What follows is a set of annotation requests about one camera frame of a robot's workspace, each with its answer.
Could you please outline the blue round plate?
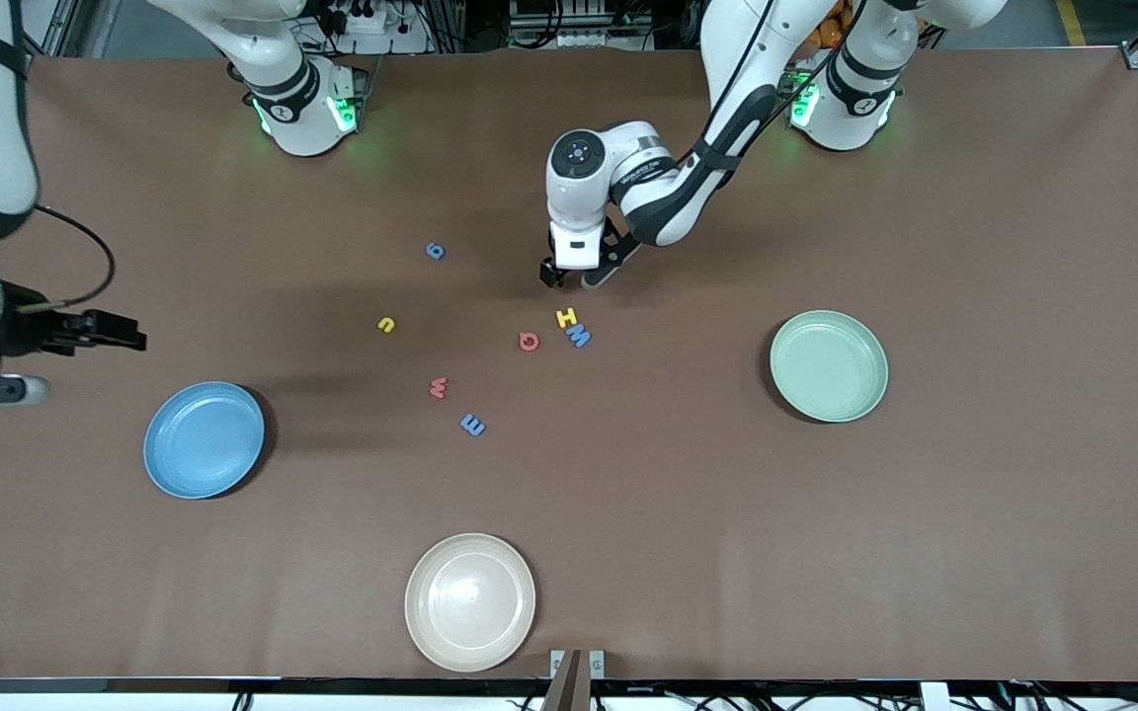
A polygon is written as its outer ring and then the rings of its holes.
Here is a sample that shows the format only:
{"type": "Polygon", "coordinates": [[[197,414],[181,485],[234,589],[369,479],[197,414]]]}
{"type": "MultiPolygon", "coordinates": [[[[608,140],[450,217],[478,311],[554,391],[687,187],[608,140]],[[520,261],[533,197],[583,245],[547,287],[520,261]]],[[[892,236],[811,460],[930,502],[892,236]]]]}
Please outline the blue round plate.
{"type": "Polygon", "coordinates": [[[164,402],[146,428],[146,474],[178,499],[220,497],[257,468],[266,430],[259,402],[244,387],[191,385],[164,402]]]}

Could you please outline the grey control box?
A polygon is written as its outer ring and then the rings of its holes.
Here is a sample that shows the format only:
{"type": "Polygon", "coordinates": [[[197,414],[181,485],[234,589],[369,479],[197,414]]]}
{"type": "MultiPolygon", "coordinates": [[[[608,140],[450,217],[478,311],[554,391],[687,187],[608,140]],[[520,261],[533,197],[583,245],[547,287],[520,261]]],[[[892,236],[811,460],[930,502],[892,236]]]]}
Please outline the grey control box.
{"type": "Polygon", "coordinates": [[[655,48],[650,0],[509,0],[503,31],[509,46],[572,49],[655,48]]]}

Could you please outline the white power strip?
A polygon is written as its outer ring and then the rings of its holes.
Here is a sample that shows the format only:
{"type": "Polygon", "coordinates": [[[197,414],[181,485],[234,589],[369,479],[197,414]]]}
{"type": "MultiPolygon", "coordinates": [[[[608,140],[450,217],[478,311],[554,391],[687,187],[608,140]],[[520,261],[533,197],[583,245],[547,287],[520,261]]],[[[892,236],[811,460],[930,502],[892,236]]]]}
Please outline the white power strip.
{"type": "Polygon", "coordinates": [[[340,53],[429,53],[437,41],[412,0],[319,0],[322,43],[340,53]]]}

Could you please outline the pale green round plate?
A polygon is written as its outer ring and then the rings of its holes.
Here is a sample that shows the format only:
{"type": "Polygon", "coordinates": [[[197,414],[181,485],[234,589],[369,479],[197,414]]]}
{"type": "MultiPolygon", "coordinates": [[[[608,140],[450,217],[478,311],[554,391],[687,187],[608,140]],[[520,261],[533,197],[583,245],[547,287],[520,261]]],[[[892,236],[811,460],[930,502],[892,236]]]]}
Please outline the pale green round plate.
{"type": "Polygon", "coordinates": [[[844,424],[867,416],[888,391],[885,348],[846,312],[791,316],[773,334],[767,362],[782,399],[816,422],[844,424]]]}

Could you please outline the pile of orange objects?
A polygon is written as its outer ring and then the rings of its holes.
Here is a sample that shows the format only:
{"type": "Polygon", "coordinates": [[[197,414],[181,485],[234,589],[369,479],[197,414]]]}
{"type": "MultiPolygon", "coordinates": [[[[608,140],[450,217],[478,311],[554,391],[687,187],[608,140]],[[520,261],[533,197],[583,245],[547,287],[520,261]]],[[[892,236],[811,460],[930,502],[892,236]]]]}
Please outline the pile of orange objects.
{"type": "Polygon", "coordinates": [[[805,38],[805,48],[818,52],[819,49],[839,46],[853,23],[853,0],[836,0],[819,26],[805,38]]]}

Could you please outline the beige round plate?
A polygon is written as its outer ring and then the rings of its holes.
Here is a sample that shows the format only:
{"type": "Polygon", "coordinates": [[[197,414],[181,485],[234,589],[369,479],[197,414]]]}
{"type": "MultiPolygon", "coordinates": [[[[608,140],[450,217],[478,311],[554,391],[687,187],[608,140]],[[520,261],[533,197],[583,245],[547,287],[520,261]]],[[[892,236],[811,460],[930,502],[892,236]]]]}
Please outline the beige round plate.
{"type": "Polygon", "coordinates": [[[426,549],[409,577],[405,621],[428,661],[479,673],[513,656],[534,622],[531,567],[501,537],[453,535],[426,549]]]}

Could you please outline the metal table edge bracket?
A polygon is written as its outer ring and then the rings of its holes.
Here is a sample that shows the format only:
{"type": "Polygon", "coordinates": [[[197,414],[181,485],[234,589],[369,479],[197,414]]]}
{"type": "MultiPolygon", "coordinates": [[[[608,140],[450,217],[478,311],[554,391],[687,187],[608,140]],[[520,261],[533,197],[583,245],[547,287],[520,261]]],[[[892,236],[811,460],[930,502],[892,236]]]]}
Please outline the metal table edge bracket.
{"type": "Polygon", "coordinates": [[[538,711],[605,711],[593,684],[607,679],[605,651],[552,651],[551,683],[538,711]]]}

